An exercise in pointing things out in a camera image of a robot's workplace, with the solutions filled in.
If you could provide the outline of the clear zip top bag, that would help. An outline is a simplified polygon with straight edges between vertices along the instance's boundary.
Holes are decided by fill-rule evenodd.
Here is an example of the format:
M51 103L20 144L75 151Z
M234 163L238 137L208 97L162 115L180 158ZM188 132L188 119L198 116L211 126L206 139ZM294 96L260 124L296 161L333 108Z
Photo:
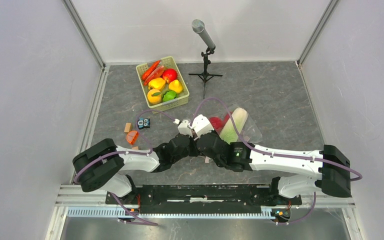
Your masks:
M243 140L248 143L259 143L263 140L263 134L260 129L257 127L255 121L251 118L251 115L242 107L238 105L231 105L228 107L230 114L233 116L233 121L236 125L238 132L241 134ZM215 114L212 114L210 117L220 117L223 118L227 111L222 107L220 111ZM222 140L228 144L234 142L240 142L240 138L236 134L234 127L232 131L229 131L227 134L218 134Z

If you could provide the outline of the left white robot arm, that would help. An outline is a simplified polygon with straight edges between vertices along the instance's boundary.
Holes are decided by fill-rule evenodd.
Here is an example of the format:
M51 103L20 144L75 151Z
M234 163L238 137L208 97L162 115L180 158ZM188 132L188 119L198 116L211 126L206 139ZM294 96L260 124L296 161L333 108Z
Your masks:
M137 190L132 178L122 174L122 171L160 173L183 158L200 154L194 139L182 134L151 150L124 148L116 145L113 139L106 138L73 158L76 172L73 181L85 193L105 190L115 194L125 204L131 204L137 198Z

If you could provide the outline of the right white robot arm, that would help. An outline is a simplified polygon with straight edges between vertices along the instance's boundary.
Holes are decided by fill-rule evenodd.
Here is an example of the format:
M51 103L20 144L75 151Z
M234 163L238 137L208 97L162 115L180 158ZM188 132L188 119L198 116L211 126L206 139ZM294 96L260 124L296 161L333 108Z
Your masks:
M333 145L324 145L322 151L300 152L252 143L227 143L217 133L209 132L197 139L196 147L218 167L233 172L291 173L272 179L268 196L275 204L317 191L337 198L352 196L350 163Z

